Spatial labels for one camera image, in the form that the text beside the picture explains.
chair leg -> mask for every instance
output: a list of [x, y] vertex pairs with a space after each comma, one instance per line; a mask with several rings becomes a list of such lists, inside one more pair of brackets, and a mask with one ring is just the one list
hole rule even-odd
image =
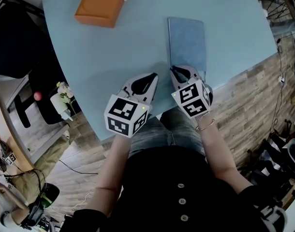
[[278, 146], [279, 149], [282, 149], [283, 146], [286, 144], [279, 136], [275, 133], [269, 135], [272, 141]]
[[26, 101], [22, 102], [21, 101], [21, 98], [19, 95], [17, 95], [15, 98], [14, 98], [14, 104], [15, 104], [15, 108], [17, 110], [17, 114], [20, 118], [20, 120], [22, 121], [22, 124], [25, 128], [28, 128], [30, 127], [30, 122], [27, 118], [27, 115], [26, 115], [26, 112], [25, 110], [27, 108], [29, 108], [29, 106], [31, 104], [33, 104], [35, 102], [35, 99], [33, 96], [30, 96]]
[[282, 153], [277, 151], [268, 142], [265, 143], [265, 149], [268, 151], [271, 159], [275, 163], [277, 163], [278, 165], [282, 165], [284, 163], [284, 157], [283, 157]]

cable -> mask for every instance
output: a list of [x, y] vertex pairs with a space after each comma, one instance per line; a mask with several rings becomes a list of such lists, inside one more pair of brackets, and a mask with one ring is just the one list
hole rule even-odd
[[82, 203], [79, 203], [79, 204], [75, 205], [74, 207], [72, 207], [72, 209], [74, 210], [74, 208], [76, 208], [78, 205], [83, 204], [83, 203], [86, 201], [87, 196], [88, 196], [89, 194], [91, 194], [91, 193], [94, 193], [94, 192], [91, 191], [91, 192], [89, 192], [88, 194], [86, 194], [84, 201], [83, 201]]
[[15, 167], [17, 167], [17, 169], [19, 170], [19, 171], [21, 171], [21, 172], [23, 172], [14, 162], [13, 162], [13, 165], [15, 166]]
[[276, 7], [275, 9], [273, 9], [273, 10], [271, 10], [270, 12], [269, 12], [269, 14], [271, 14], [273, 11], [275, 11], [275, 10], [277, 10], [278, 12], [277, 13], [275, 13], [275, 14], [278, 14], [279, 13], [279, 10], [278, 10], [278, 8], [280, 8], [281, 6], [283, 6], [285, 4], [285, 2], [284, 3], [281, 3], [278, 7]]
[[40, 169], [38, 169], [38, 168], [35, 168], [35, 169], [38, 170], [38, 171], [39, 171], [40, 173], [42, 173], [42, 175], [43, 175], [45, 188], [44, 188], [44, 190], [43, 190], [42, 193], [44, 193], [44, 192], [46, 191], [46, 187], [47, 187], [47, 182], [46, 182], [46, 179], [45, 179], [45, 175], [44, 175], [44, 173], [43, 173]]
[[78, 174], [98, 174], [98, 173], [82, 173], [82, 172], [79, 172], [77, 170], [74, 170], [72, 169], [71, 167], [69, 167], [66, 163], [64, 163], [63, 161], [59, 160], [62, 164], [64, 164], [67, 168], [71, 169], [72, 171], [78, 173]]
[[39, 186], [39, 193], [41, 193], [41, 181], [40, 181], [40, 177], [39, 175], [37, 174], [36, 171], [32, 170], [36, 175], [37, 175], [37, 178], [38, 178], [38, 186]]
[[[280, 57], [280, 72], [281, 72], [281, 78], [283, 78], [283, 73], [282, 73], [282, 59], [281, 59], [281, 54], [283, 53], [283, 50], [282, 50], [282, 47], [279, 45], [278, 46], [278, 54], [279, 54], [279, 57]], [[287, 69], [288, 69], [288, 65], [286, 65], [286, 69], [285, 69], [285, 74], [284, 74], [284, 77], [286, 76], [286, 72], [287, 72]], [[280, 111], [280, 108], [282, 106], [282, 99], [283, 99], [283, 96], [282, 96], [282, 91], [283, 91], [283, 88], [285, 86], [285, 82], [281, 84], [281, 89], [280, 89], [280, 92], [278, 94], [278, 98], [277, 98], [277, 103], [275, 105], [275, 109], [274, 109], [274, 114], [273, 114], [273, 118], [272, 118], [272, 122], [271, 122], [271, 126], [270, 126], [270, 130], [269, 130], [269, 134], [271, 133], [271, 130], [274, 129], [274, 126], [277, 125], [278, 123], [278, 113]]]
[[14, 175], [7, 175], [7, 174], [5, 174], [5, 175], [3, 175], [3, 177], [5, 177], [5, 178], [16, 177], [16, 176], [20, 176], [20, 175], [23, 175], [23, 174], [28, 174], [28, 173], [32, 172], [33, 170], [34, 169], [31, 169], [31, 170], [28, 170], [26, 172], [21, 172], [19, 174], [14, 174]]
[[271, 3], [269, 4], [268, 8], [266, 9], [268, 11], [268, 9], [270, 8], [271, 4], [273, 3], [274, 0], [271, 1]]
[[75, 212], [74, 208], [76, 208], [78, 205], [83, 204], [83, 203], [86, 201], [86, 198], [88, 197], [88, 195], [90, 195], [91, 193], [94, 193], [94, 192], [93, 192], [93, 191], [89, 192], [88, 194], [86, 194], [85, 199], [84, 199], [83, 202], [76, 204], [74, 207], [71, 207], [73, 211], [66, 211], [66, 210], [62, 210], [62, 209], [60, 209], [60, 210], [61, 210], [61, 211], [65, 211], [65, 212]]

black shirt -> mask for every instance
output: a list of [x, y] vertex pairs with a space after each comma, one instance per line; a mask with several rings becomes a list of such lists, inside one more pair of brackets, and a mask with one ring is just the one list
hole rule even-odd
[[266, 231], [254, 207], [257, 187], [237, 195], [194, 150], [168, 146], [135, 154], [123, 187], [109, 218], [78, 210], [62, 231]]

wooden floor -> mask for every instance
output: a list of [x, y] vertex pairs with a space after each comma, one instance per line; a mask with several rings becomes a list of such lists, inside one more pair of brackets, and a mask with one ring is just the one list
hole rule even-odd
[[[283, 49], [282, 73], [283, 76], [286, 74], [286, 79], [275, 126], [279, 131], [284, 126], [284, 119], [295, 121], [295, 106], [290, 103], [295, 95], [295, 48], [292, 37], [284, 38], [280, 45]], [[280, 93], [279, 76], [280, 57], [276, 54], [234, 77], [214, 92], [212, 114], [237, 165], [246, 163], [247, 150], [255, 150], [269, 134]], [[79, 115], [79, 120], [73, 124], [78, 136], [61, 160], [77, 171], [97, 173], [108, 154], [108, 147], [101, 146], [83, 114]], [[58, 186], [60, 195], [46, 213], [61, 221], [64, 214], [72, 214], [72, 207], [82, 203], [85, 196], [93, 191], [97, 176], [77, 174], [58, 162], [47, 182]], [[75, 209], [83, 208], [85, 204], [86, 202]]]

orange box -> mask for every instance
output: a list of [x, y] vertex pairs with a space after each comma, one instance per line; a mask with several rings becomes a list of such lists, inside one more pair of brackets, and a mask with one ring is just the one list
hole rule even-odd
[[82, 0], [75, 18], [88, 25], [114, 28], [124, 0]]

